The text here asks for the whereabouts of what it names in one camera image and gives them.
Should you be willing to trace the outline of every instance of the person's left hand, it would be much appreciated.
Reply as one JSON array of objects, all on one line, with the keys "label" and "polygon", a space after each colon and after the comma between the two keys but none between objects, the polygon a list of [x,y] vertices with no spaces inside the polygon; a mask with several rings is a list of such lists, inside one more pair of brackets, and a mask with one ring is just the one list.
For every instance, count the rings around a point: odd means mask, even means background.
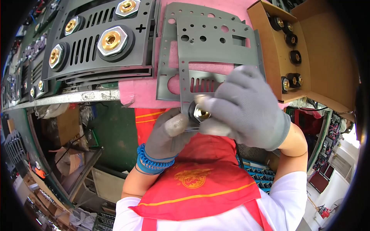
[{"label": "person's left hand", "polygon": [[184,132],[189,122],[179,108],[172,108],[157,119],[145,144],[147,157],[155,162],[170,162],[196,132]]}]

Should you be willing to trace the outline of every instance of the forearm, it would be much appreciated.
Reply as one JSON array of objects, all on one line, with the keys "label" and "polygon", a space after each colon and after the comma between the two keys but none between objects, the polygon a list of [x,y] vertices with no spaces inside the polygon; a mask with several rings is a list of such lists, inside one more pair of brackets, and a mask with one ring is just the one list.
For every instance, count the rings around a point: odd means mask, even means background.
[{"label": "forearm", "polygon": [[131,172],[126,177],[125,183],[122,188],[121,198],[124,197],[138,197],[141,198],[144,196],[146,191],[154,184],[159,174],[157,175],[147,175],[139,172],[134,167]]},{"label": "forearm", "polygon": [[289,133],[279,149],[282,155],[280,155],[275,181],[295,171],[307,171],[307,142],[297,125],[291,123]]}]

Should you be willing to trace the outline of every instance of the white shirt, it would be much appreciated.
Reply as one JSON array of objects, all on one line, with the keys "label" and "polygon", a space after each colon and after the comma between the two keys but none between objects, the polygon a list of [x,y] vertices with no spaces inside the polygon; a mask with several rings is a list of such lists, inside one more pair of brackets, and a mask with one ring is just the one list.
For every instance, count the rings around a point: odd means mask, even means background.
[{"label": "white shirt", "polygon": [[[303,171],[289,173],[278,179],[271,187],[270,195],[261,192],[257,203],[273,230],[295,231],[305,213],[307,174]],[[116,204],[113,231],[140,231],[143,218],[129,209],[137,206],[140,198],[126,197]],[[157,221],[158,231],[221,231],[262,230],[247,209],[241,205],[225,213],[187,221]]]}]

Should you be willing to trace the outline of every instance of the pink foam pad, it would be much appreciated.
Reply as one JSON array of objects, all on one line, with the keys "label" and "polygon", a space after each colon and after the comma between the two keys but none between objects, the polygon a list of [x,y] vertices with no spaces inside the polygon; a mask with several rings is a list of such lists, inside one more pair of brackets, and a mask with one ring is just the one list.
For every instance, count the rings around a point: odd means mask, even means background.
[{"label": "pink foam pad", "polygon": [[[203,6],[215,8],[225,12],[234,14],[240,18],[240,20],[245,20],[247,25],[252,26],[250,19],[247,14],[247,8],[251,6],[256,0],[245,0],[237,1],[230,0],[227,4],[222,1],[215,2],[214,0],[203,0]],[[131,108],[174,108],[180,107],[180,102],[174,101],[161,101],[156,100],[157,93],[157,72],[158,72],[158,58],[159,49],[161,46],[161,36],[163,28],[164,14],[166,11],[167,4],[171,2],[182,2],[199,4],[199,0],[183,0],[183,1],[173,1],[173,0],[162,0],[161,15],[159,21],[159,34],[156,39],[155,45],[155,67],[154,67],[154,79],[138,79],[130,81],[121,81],[118,83],[118,89],[120,91],[120,100],[123,105],[132,103],[129,107]],[[177,53],[177,42],[172,41],[170,47],[169,55],[169,67],[178,68],[178,53]],[[207,63],[207,62],[191,62],[189,63],[189,69],[197,71],[208,71],[218,74],[227,75],[233,70],[233,64],[225,63]],[[179,76],[176,75],[170,79],[168,83],[168,89],[174,93],[179,94]]]}]

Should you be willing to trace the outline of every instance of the yellow stripe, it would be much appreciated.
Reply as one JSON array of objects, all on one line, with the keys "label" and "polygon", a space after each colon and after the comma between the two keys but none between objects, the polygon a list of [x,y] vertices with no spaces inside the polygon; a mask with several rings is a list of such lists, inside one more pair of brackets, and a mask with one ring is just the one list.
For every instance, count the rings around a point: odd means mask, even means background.
[{"label": "yellow stripe", "polygon": [[151,115],[163,114],[163,113],[164,113],[164,111],[162,111],[162,112],[154,112],[154,113],[151,113],[151,114],[145,114],[145,115],[141,115],[141,116],[135,116],[135,119],[142,118],[142,117],[147,117],[147,116],[151,116]]},{"label": "yellow stripe", "polygon": [[235,191],[242,190],[242,189],[244,189],[246,187],[249,187],[249,186],[251,186],[252,184],[255,184],[255,183],[256,182],[254,181],[250,184],[241,186],[240,188],[230,189],[230,190],[222,191],[222,192],[219,192],[219,193],[193,195],[193,196],[189,196],[189,197],[183,197],[183,198],[179,198],[179,199],[175,199],[175,200],[163,201],[163,202],[158,202],[158,203],[149,203],[149,204],[140,203],[139,205],[155,206],[155,205],[169,204],[169,203],[175,203],[175,202],[179,202],[179,201],[185,201],[185,200],[189,200],[189,199],[193,199],[193,198],[214,197],[214,196],[219,196],[219,195],[223,195],[223,194],[226,194],[226,193],[232,193],[232,192],[235,192]]},{"label": "yellow stripe", "polygon": [[145,122],[155,121],[155,120],[157,120],[157,119],[150,119],[150,120],[138,121],[136,123],[145,123]]}]

